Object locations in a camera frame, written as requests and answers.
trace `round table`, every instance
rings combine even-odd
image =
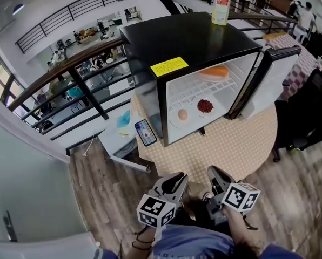
[[[131,111],[152,127],[136,95],[131,98]],[[166,148],[159,137],[145,147],[137,136],[138,152],[141,158],[155,163],[160,176],[184,172],[189,181],[210,186],[206,175],[210,165],[225,170],[237,181],[256,171],[270,154],[276,132],[273,105],[249,119],[220,118],[205,126],[206,136],[192,133]]]

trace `mini fridge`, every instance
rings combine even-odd
[[[230,24],[212,24],[206,12],[156,18],[121,31],[136,95],[165,147],[218,118],[251,118],[271,106],[301,52],[262,51]],[[207,76],[213,66],[224,66],[228,76]]]

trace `fridge door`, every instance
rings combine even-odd
[[[283,91],[282,82],[295,65],[301,48],[268,49],[260,65],[251,71],[243,89],[228,113],[249,118],[273,104]]]

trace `ceiling light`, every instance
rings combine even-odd
[[[20,10],[22,10],[24,8],[23,4],[18,4],[14,7],[14,12],[12,15],[15,15],[17,12],[19,12]]]

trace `yellow liquid bottle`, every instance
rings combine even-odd
[[[214,0],[211,22],[217,25],[226,25],[230,12],[231,0]]]

